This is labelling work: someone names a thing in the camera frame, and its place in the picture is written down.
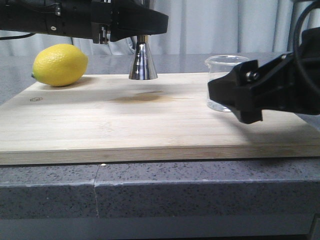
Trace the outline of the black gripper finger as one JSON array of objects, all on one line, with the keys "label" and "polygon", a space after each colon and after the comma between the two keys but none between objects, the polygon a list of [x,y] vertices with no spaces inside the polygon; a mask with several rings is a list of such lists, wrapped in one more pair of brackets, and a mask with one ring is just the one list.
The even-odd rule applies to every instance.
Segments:
[{"label": "black gripper finger", "polygon": [[159,35],[167,32],[169,16],[149,9],[135,0],[112,2],[110,41],[141,35]]}]

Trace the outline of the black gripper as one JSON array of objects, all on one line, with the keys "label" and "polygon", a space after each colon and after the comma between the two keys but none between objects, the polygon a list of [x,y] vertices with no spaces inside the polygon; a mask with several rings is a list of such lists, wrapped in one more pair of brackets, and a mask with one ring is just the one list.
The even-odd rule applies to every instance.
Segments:
[{"label": "black gripper", "polygon": [[0,29],[92,39],[99,42],[100,26],[109,25],[112,3],[106,0],[2,0]]},{"label": "black gripper", "polygon": [[207,84],[209,98],[231,110],[239,122],[262,121],[263,110],[320,114],[320,29],[302,32],[302,43],[259,66],[240,63]]}]

